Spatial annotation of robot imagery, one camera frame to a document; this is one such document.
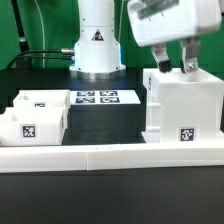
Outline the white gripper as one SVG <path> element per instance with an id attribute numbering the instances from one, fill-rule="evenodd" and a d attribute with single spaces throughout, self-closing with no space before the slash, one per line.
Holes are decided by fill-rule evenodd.
<path id="1" fill-rule="evenodd" d="M 183 39 L 181 71 L 194 72 L 199 36 L 218 31 L 222 20 L 219 0 L 129 0 L 127 10 L 135 41 L 140 47 L 153 45 L 151 52 L 162 73 L 172 70 L 164 42 Z"/>

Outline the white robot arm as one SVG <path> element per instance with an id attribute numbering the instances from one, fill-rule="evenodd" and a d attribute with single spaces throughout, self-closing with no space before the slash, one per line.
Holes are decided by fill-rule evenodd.
<path id="1" fill-rule="evenodd" d="M 114 0 L 78 0 L 80 37 L 74 44 L 71 72 L 92 79 L 123 70 L 115 39 Z M 219 30 L 224 0 L 127 0 L 132 33 L 138 46 L 151 48 L 160 72 L 172 70 L 166 44 L 182 42 L 181 69 L 198 69 L 200 37 Z"/>

